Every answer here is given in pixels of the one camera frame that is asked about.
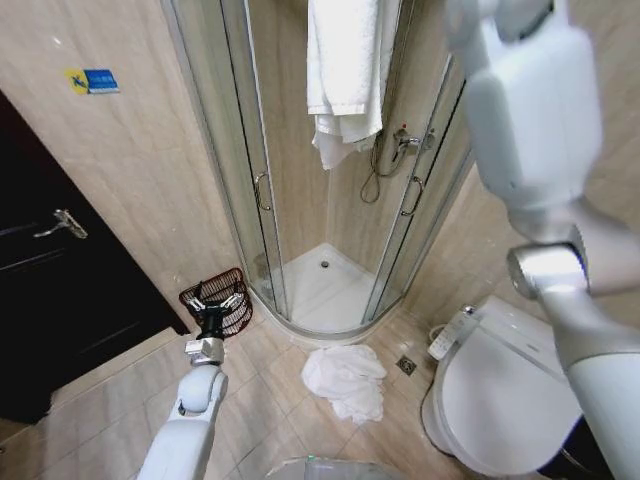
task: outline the red basket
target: red basket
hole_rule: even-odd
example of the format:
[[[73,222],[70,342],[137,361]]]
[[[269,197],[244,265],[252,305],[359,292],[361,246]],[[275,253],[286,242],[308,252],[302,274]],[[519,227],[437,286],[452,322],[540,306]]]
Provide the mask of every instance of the red basket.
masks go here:
[[[196,288],[198,288],[198,285],[194,285],[180,293],[178,298],[180,299],[180,303],[185,307],[187,306],[187,302],[194,297]],[[222,321],[222,334],[224,338],[232,337],[240,333],[249,324],[251,315],[253,315],[253,305],[251,304],[247,286],[244,283],[242,270],[232,268],[202,283],[200,300],[205,302],[226,300],[234,293],[242,294],[242,302],[234,308],[231,313],[225,315]],[[198,317],[193,314],[191,316],[196,320],[198,325],[202,326]]]

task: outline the dark door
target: dark door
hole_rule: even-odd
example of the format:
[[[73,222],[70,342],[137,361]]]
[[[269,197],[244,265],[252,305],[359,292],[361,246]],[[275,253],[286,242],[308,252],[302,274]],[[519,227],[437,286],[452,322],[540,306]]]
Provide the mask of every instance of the dark door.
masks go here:
[[[187,329],[0,96],[0,417],[34,422],[56,388]]]

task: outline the tiled floor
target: tiled floor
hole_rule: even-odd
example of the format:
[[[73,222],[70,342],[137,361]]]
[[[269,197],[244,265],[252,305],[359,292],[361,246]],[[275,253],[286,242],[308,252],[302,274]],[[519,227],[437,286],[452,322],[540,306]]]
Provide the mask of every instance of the tiled floor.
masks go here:
[[[184,342],[166,344],[12,437],[0,455],[0,478],[135,478],[189,369]],[[412,479],[469,478],[422,430],[419,407],[434,369],[425,332],[399,312],[366,343],[388,371],[385,412],[381,422],[356,427],[307,391],[300,380],[307,353],[256,314],[247,331],[225,342],[229,392],[205,478],[261,479],[281,461],[307,454],[387,463]],[[403,354],[418,364],[411,377],[394,365]]]

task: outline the bidet control panel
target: bidet control panel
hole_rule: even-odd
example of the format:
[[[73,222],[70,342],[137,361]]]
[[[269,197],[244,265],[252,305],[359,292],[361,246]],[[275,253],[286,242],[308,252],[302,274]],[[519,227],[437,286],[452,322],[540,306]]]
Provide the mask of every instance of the bidet control panel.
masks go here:
[[[478,321],[465,312],[458,312],[429,345],[429,355],[440,361],[451,349],[456,340],[468,334]]]

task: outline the shower drain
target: shower drain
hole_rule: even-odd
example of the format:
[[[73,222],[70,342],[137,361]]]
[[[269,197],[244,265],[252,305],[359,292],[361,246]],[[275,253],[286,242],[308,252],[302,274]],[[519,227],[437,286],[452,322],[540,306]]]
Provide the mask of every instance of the shower drain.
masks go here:
[[[400,357],[400,360],[398,360],[396,365],[398,365],[400,367],[400,370],[402,370],[407,376],[411,376],[413,371],[416,369],[416,364],[413,362],[413,360],[405,357],[404,355]]]

